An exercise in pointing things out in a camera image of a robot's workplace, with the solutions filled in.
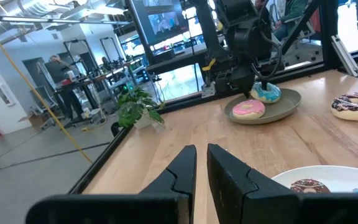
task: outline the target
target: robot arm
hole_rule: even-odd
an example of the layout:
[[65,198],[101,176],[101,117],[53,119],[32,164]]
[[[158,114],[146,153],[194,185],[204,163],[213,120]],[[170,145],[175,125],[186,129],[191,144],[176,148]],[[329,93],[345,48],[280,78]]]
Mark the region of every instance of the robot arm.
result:
[[[264,86],[275,75],[282,64],[282,54],[289,49],[321,0],[308,3],[303,16],[281,47],[272,42],[269,12],[265,7],[268,1],[258,2],[257,9],[251,0],[214,0],[228,46],[224,49],[219,44],[207,0],[189,0],[197,10],[208,49],[206,60],[209,66],[203,68],[206,80],[223,82],[224,85],[230,83],[248,98],[256,75]],[[277,48],[275,58],[270,58],[272,46]],[[225,72],[223,80],[219,76],[222,72]]]

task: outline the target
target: gray floor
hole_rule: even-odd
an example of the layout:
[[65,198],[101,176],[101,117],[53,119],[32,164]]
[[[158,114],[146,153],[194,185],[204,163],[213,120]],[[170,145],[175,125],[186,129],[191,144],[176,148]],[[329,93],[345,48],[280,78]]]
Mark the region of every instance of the gray floor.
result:
[[[199,86],[203,84],[197,66]],[[162,100],[181,97],[197,90],[194,67],[161,74],[156,83]],[[152,82],[140,86],[156,96]],[[67,129],[81,147],[112,141],[110,126],[117,117],[108,118],[100,128],[84,132],[84,124]],[[95,160],[106,146],[85,150]],[[0,138],[0,223],[23,223],[28,209],[36,201],[53,194],[66,194],[90,163],[79,153],[57,126],[41,131],[27,128]]]

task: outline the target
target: green plant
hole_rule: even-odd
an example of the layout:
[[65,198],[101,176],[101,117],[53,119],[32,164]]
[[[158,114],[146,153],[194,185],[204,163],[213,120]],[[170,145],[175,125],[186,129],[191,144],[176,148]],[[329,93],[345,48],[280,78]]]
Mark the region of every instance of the green plant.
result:
[[127,128],[147,114],[150,119],[158,123],[164,123],[164,120],[155,109],[156,106],[157,103],[151,99],[151,95],[140,88],[121,95],[118,99],[118,124]]

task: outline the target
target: chair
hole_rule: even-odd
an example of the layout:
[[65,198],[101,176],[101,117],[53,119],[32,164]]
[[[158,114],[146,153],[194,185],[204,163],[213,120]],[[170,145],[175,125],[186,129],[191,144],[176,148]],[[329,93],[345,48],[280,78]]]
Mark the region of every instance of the chair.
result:
[[[35,90],[37,90],[38,94],[42,97],[42,99],[44,100],[44,102],[46,102],[46,104],[48,104],[48,107],[53,110],[53,109],[57,109],[58,105],[57,103],[53,100],[53,98],[48,94],[47,89],[45,88],[45,86],[38,86],[37,88],[35,88]],[[33,113],[35,115],[40,115],[40,116],[48,116],[48,120],[46,120],[42,125],[41,125],[41,129],[44,130],[46,126],[48,126],[49,123],[52,124],[52,126],[56,125],[55,120],[50,116],[48,110],[46,109],[46,107],[44,107],[44,105],[42,104],[42,102],[38,99],[38,97],[35,95],[35,93],[33,91],[30,90],[31,96],[33,97],[34,101],[35,101],[35,107],[30,107],[31,110],[33,111]],[[58,116],[57,117],[59,120],[64,119],[64,116]]]
[[[277,20],[279,20],[278,17],[280,17],[280,15],[277,12],[277,8],[276,8],[275,4],[272,4],[270,6],[270,11],[269,11],[270,12],[269,19],[271,21],[270,25],[272,26],[272,30],[274,30],[274,27],[275,27],[275,21],[273,19],[273,13],[272,13],[273,11],[275,11],[275,15],[276,15]],[[299,16],[299,17],[296,17],[296,18],[293,18],[293,19],[289,19],[289,20],[285,21],[285,23],[293,23],[294,25],[296,25],[296,23],[300,20],[301,17],[302,16]],[[311,22],[308,21],[306,23],[306,27],[303,30],[301,30],[301,32],[299,33],[298,37],[296,38],[296,41],[294,41],[295,48],[296,49],[298,48],[297,45],[298,45],[299,41],[301,41],[303,39],[309,38],[309,41],[310,41],[310,37],[315,35],[315,33],[316,33],[316,31],[313,29],[313,26],[311,25]]]

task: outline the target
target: monitor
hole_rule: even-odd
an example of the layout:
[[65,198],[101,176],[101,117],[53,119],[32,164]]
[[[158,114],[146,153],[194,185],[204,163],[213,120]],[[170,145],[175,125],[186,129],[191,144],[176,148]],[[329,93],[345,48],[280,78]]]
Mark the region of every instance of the monitor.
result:
[[149,45],[188,31],[179,0],[131,0],[131,5]]

